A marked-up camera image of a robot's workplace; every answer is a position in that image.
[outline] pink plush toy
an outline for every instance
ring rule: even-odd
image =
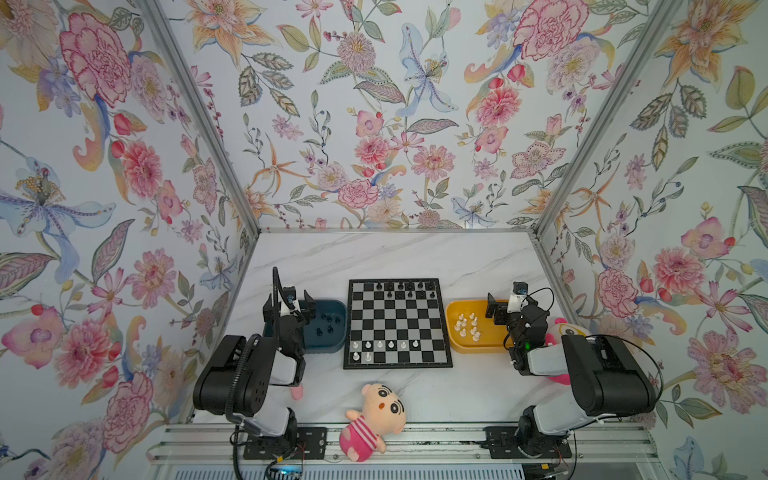
[[[560,337],[563,335],[587,336],[590,335],[590,333],[589,330],[585,329],[584,327],[574,325],[573,323],[568,323],[568,321],[564,318],[558,318],[554,321],[554,325],[547,329],[547,334],[544,336],[544,343],[548,346],[558,345],[561,342]],[[558,376],[550,376],[547,378],[549,378],[552,382],[561,383],[563,385],[571,384],[571,376],[569,376],[567,373]]]
[[[342,451],[353,462],[364,462],[374,450],[386,452],[381,435],[399,434],[406,427],[406,409],[400,398],[386,385],[375,383],[362,388],[362,412],[347,410],[352,420],[339,437]]]

